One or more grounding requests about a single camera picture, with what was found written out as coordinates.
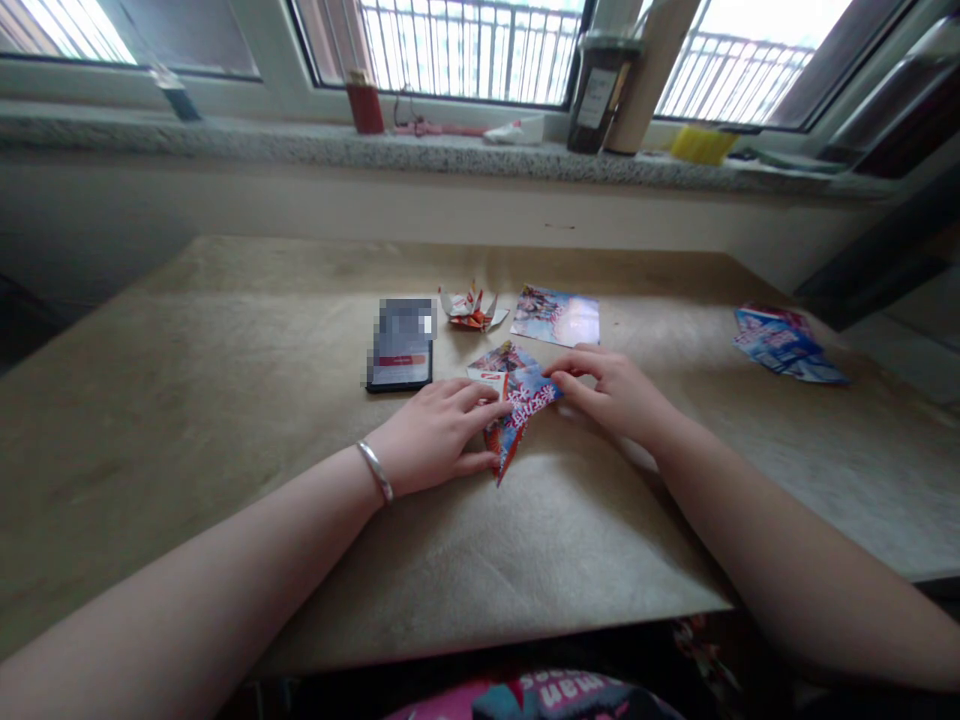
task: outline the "silver bracelet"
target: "silver bracelet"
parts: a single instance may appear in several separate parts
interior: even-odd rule
[[[383,493],[383,498],[387,501],[387,505],[389,505],[393,502],[393,487],[383,472],[383,466],[380,464],[380,461],[377,460],[377,456],[373,454],[373,450],[370,449],[370,446],[367,445],[365,440],[357,440],[357,447],[360,448],[360,452],[363,453],[363,459],[367,461],[367,465],[373,470],[373,474],[377,478],[377,483],[380,485],[380,491]]]

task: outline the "granite window sill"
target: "granite window sill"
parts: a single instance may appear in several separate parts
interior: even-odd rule
[[[731,160],[708,167],[666,154],[576,155],[559,143],[503,147],[459,136],[360,136],[352,127],[223,118],[181,123],[163,113],[0,102],[0,149],[37,148],[861,200],[894,189],[851,173],[826,177]]]

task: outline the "hand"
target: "hand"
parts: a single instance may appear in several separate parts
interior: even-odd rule
[[[574,405],[608,430],[652,450],[680,416],[630,358],[599,345],[580,343],[543,371]],[[596,389],[576,378],[593,375]]]
[[[450,478],[500,467],[496,453],[465,453],[467,440],[513,405],[489,402],[497,391],[466,378],[427,385],[367,437],[387,480],[400,495],[426,490]],[[487,400],[488,404],[478,404]]]

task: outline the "beige table surface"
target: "beige table surface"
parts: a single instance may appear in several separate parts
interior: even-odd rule
[[[0,657],[386,419],[407,396],[362,388],[378,301],[472,277],[502,307],[524,282],[598,297],[603,343],[776,482],[906,577],[960,574],[955,422],[819,324],[851,389],[751,363],[733,308],[786,299],[726,256],[210,237],[0,381]],[[441,324],[435,377],[508,338],[563,352],[511,318]],[[500,490],[476,477],[378,515],[258,672],[729,607],[643,466],[548,408]]]

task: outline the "wall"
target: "wall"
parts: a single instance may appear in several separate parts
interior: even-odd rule
[[[882,215],[817,200],[50,154],[8,157],[0,198],[0,272],[70,316],[204,233],[725,251],[789,292]]]
[[[960,414],[960,267],[843,334],[935,403]]]

